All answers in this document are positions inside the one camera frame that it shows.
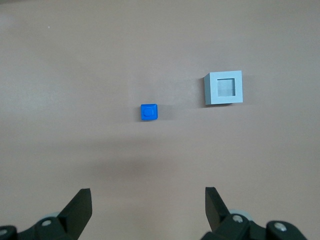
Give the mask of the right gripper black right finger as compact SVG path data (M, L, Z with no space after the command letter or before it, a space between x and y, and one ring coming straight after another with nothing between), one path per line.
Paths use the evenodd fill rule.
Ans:
M211 231L203 240L305 240L293 224L273 220L261 227L240 213L230 213L215 187L205 188L205 214Z

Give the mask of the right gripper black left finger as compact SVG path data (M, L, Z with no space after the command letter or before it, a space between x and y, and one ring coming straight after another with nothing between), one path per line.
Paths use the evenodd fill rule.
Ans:
M92 216L92 195L89 188L79 190L57 216L39 220L18 232L13 225L0 227L2 240L77 240Z

